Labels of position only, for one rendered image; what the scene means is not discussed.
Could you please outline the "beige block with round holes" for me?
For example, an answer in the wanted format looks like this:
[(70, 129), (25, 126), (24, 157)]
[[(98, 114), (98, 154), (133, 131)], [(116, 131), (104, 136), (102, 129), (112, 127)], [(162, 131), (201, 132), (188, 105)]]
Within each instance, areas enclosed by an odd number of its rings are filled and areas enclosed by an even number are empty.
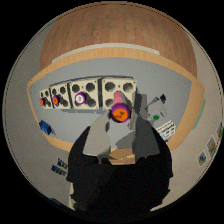
[[(73, 81), (77, 81), (77, 80), (73, 80)], [(60, 94), (62, 96), (62, 101), (60, 101), (60, 103), (58, 105), (55, 105), (55, 109), (71, 109), (73, 107), (73, 102), (72, 102), (72, 97), (71, 97), (71, 91), (70, 91), (70, 83), (73, 81), (68, 81), (68, 82), (64, 82), (64, 83), (60, 83), (57, 86), (53, 86), (51, 87), (51, 94), (52, 97)], [(56, 93), (57, 92), (57, 93)], [(65, 93), (66, 92), (66, 93)]]
[[(71, 97), (72, 97), (74, 109), (99, 109), (100, 108), (103, 101), (102, 79), (103, 77), (96, 78), (96, 79), (86, 78), (86, 80), (81, 79), (79, 81), (77, 80), (70, 83), (70, 91), (71, 91)], [(85, 91), (88, 94), (88, 98), (84, 104), (81, 104), (82, 105), (81, 106), (80, 104), (77, 104), (75, 102), (75, 95), (82, 91)]]
[(47, 87), (47, 89), (39, 91), (41, 98), (42, 97), (46, 97), (47, 98), (47, 102), (43, 105), (44, 109), (54, 109), (55, 108), (55, 106), (54, 106), (54, 104), (52, 102), (52, 95), (51, 95), (50, 87), (53, 87), (53, 85), (49, 86), (49, 88)]
[(121, 91), (124, 94), (125, 99), (129, 99), (126, 100), (127, 106), (129, 107), (129, 110), (133, 110), (136, 91), (136, 80), (122, 77), (106, 77), (102, 79), (103, 110), (112, 108), (113, 100), (110, 99), (114, 99), (114, 93), (118, 91)]

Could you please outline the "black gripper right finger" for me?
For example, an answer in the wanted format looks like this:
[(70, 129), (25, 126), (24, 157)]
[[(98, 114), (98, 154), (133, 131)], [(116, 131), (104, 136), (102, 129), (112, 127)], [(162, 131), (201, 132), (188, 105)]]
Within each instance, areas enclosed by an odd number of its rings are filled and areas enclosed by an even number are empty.
[(145, 122), (133, 110), (130, 110), (129, 119), (132, 121), (133, 146), (132, 152), (135, 155), (135, 163), (140, 157), (145, 157), (146, 162), (154, 162), (162, 165), (169, 173), (169, 178), (173, 177), (172, 157), (170, 150), (159, 135), (159, 133)]

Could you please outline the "grey bench mat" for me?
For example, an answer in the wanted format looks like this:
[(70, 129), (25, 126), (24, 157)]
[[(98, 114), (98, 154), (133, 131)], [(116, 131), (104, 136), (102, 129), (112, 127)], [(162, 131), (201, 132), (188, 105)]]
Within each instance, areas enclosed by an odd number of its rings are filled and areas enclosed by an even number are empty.
[[(60, 67), (38, 79), (29, 87), (32, 106), (38, 121), (50, 125), (49, 136), (70, 143), (98, 119), (106, 110), (99, 109), (44, 109), (40, 104), (41, 90), (49, 85), (81, 77), (90, 76), (131, 76), (136, 80), (136, 92), (133, 111), (152, 128), (158, 128), (172, 120), (175, 131), (186, 110), (192, 81), (182, 74), (165, 66), (134, 58), (104, 57), (83, 60)], [(165, 95), (166, 119), (155, 122), (145, 108), (155, 97)], [(161, 100), (161, 99), (160, 99)], [(34, 101), (34, 102), (33, 102)], [(111, 138), (111, 149), (132, 149), (133, 123), (128, 119), (117, 123), (110, 119), (107, 134)]]

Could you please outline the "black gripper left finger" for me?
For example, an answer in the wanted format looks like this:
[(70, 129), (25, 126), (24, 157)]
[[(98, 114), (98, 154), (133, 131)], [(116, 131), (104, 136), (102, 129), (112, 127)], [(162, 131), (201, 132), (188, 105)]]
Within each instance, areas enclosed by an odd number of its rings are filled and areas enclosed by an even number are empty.
[(97, 120), (88, 126), (73, 144), (68, 157), (66, 180), (73, 183), (74, 176), (82, 168), (102, 164), (101, 159), (111, 153), (109, 130), (111, 109), (106, 110)]

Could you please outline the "blue tube rack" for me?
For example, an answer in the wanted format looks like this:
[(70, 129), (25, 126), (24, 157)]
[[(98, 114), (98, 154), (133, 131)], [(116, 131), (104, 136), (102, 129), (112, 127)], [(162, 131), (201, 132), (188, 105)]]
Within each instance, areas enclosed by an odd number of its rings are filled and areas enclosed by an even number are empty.
[[(42, 123), (43, 122), (43, 123)], [(51, 131), (51, 128), (50, 128), (50, 125), (49, 124), (47, 124), (46, 122), (44, 122), (43, 120), (41, 120), (40, 122), (39, 122), (39, 126), (40, 126), (40, 129), (43, 131), (45, 131), (45, 133), (47, 134), (47, 135), (49, 135), (52, 131)], [(44, 126), (45, 125), (45, 126)], [(48, 127), (48, 128), (47, 128)], [(46, 129), (45, 129), (46, 128)], [(44, 132), (43, 131), (43, 132)]]

